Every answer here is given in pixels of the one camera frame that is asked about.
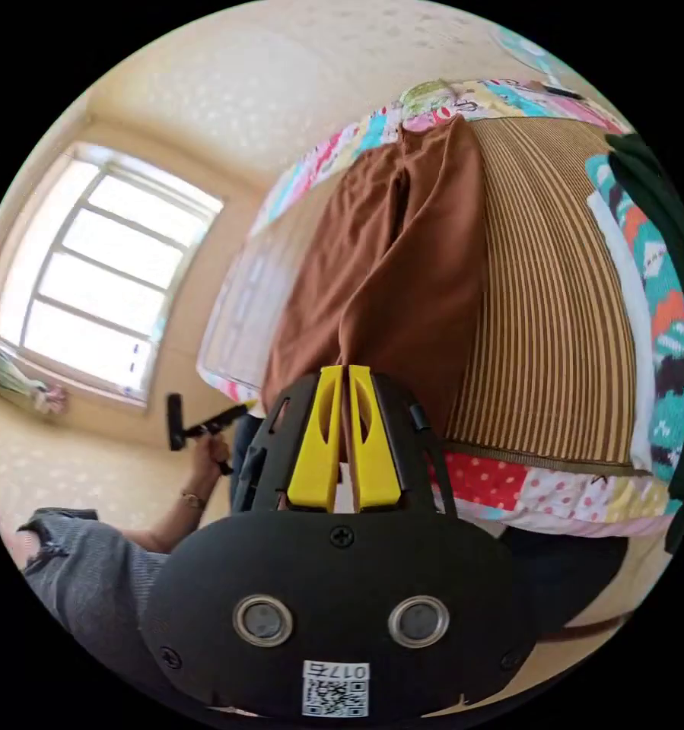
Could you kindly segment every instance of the window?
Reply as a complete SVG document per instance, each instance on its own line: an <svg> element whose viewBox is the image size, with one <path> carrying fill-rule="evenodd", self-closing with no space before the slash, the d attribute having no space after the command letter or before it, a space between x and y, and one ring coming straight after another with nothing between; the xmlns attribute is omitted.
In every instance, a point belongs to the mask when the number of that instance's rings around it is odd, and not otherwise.
<svg viewBox="0 0 684 730"><path fill-rule="evenodd" d="M0 342L145 400L169 307L222 202L106 148L75 145L26 223L0 295Z"/></svg>

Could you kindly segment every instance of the striped mat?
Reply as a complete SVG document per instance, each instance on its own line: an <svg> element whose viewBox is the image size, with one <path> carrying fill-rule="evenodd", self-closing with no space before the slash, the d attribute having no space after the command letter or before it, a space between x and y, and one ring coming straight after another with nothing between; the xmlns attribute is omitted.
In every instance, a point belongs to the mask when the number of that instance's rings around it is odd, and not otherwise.
<svg viewBox="0 0 684 730"><path fill-rule="evenodd" d="M485 161L490 287L446 436L508 460L627 468L635 351L586 205L585 160L609 148L599 129L572 120L473 125Z"/></svg>

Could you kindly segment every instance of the yellow clip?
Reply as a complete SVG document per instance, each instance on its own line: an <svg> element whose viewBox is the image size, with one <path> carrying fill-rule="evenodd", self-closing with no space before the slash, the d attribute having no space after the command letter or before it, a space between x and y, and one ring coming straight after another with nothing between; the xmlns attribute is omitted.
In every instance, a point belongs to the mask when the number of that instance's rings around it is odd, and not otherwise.
<svg viewBox="0 0 684 730"><path fill-rule="evenodd" d="M400 482L369 367L349 366L349 395L352 401L352 463L359 509L394 506L400 499ZM362 434L363 423L366 436Z"/></svg>
<svg viewBox="0 0 684 730"><path fill-rule="evenodd" d="M343 373L341 365L321 369L309 423L288 486L288 501L295 507L334 510Z"/></svg>

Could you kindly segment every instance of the circular sensor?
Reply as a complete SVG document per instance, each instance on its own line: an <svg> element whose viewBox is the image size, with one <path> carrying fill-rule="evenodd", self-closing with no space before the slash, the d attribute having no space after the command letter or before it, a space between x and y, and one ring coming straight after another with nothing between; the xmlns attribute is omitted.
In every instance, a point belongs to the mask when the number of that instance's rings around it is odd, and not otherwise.
<svg viewBox="0 0 684 730"><path fill-rule="evenodd" d="M241 639L254 646L280 646L291 635L291 612L271 595L250 595L233 612L233 626Z"/></svg>
<svg viewBox="0 0 684 730"><path fill-rule="evenodd" d="M391 637L407 649L424 649L448 631L450 614L437 598L417 595L397 605L387 626Z"/></svg>

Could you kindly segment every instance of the bracelet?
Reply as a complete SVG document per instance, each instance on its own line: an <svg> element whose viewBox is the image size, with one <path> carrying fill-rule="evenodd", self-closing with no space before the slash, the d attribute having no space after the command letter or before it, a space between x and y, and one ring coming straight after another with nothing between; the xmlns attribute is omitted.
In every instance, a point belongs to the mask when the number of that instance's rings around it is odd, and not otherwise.
<svg viewBox="0 0 684 730"><path fill-rule="evenodd" d="M182 492L182 501L193 509L204 509L207 507L207 502L196 494L188 494Z"/></svg>

